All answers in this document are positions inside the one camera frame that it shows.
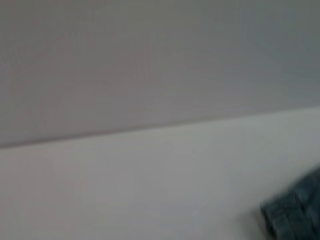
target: dark blue cloth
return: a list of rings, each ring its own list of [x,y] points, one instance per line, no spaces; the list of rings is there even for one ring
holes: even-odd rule
[[[277,240],[320,240],[320,169],[262,206],[261,212]]]

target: white wall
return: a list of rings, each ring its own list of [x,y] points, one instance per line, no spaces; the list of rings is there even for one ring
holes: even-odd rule
[[[0,150],[2,240],[258,240],[320,162],[320,108]]]
[[[1,0],[0,144],[320,104],[318,0]]]

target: white surface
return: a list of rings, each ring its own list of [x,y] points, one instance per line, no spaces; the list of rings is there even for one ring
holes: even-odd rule
[[[320,108],[0,150],[2,240],[259,240],[320,161]]]
[[[1,0],[0,144],[319,105],[319,9]]]

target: denim fabric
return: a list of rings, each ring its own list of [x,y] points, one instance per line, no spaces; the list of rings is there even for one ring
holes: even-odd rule
[[[277,240],[320,240],[320,169],[262,206],[261,212]]]

